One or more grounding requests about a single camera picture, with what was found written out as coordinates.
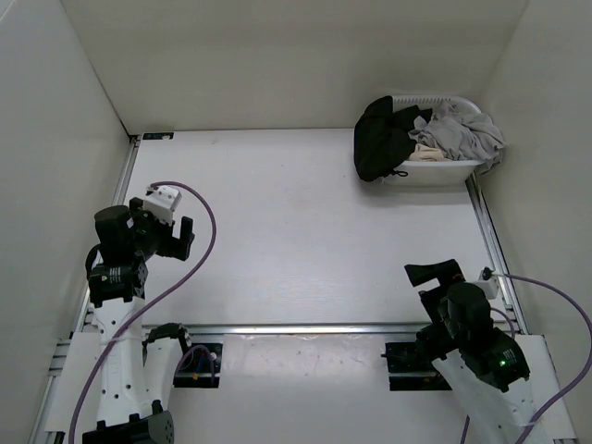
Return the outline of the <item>grey trousers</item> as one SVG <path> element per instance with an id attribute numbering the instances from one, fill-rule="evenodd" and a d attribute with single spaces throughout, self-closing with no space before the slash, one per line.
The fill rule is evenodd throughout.
<path id="1" fill-rule="evenodd" d="M 415 142 L 439 149 L 451 161 L 478 161 L 479 172 L 500 164 L 506 147 L 489 115 L 463 112 L 450 102 L 435 106 L 428 121 L 417 117 L 408 135 Z"/>

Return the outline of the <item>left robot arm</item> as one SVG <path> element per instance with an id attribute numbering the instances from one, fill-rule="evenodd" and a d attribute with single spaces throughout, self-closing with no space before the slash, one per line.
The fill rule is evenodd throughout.
<path id="1" fill-rule="evenodd" d="M 148 260 L 188 259 L 192 221 L 183 217 L 175 237 L 177 191 L 149 192 L 94 216 L 101 260 L 87 266 L 90 299 L 105 359 L 100 366 L 96 427 L 84 443 L 171 443 L 174 424 L 167 408 L 175 370 L 191 365 L 194 348 L 181 324 L 142 333 L 141 310 Z"/>

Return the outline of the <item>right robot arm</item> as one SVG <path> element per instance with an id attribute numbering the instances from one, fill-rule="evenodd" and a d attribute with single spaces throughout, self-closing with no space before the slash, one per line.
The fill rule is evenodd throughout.
<path id="1" fill-rule="evenodd" d="M 406 265 L 430 323 L 416 334 L 415 358 L 443 376 L 482 443 L 548 443 L 534 418 L 530 368 L 515 338 L 496 327 L 491 302 L 499 286 L 486 268 L 465 279 L 459 264 Z"/>

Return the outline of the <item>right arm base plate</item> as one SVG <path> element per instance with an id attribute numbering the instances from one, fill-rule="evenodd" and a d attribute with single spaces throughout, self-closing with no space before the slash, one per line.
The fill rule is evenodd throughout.
<path id="1" fill-rule="evenodd" d="M 450 391 L 445 378 L 417 353 L 413 342 L 387 342 L 381 357 L 387 362 L 390 391 Z"/>

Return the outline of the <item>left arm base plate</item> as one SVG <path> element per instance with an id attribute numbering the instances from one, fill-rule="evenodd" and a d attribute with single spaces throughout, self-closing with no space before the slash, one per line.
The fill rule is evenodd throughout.
<path id="1" fill-rule="evenodd" d="M 217 389 L 219 387 L 223 344 L 205 343 L 210 358 L 205 351 L 196 350 L 187 358 L 174 378 L 174 387 L 177 389 Z"/>

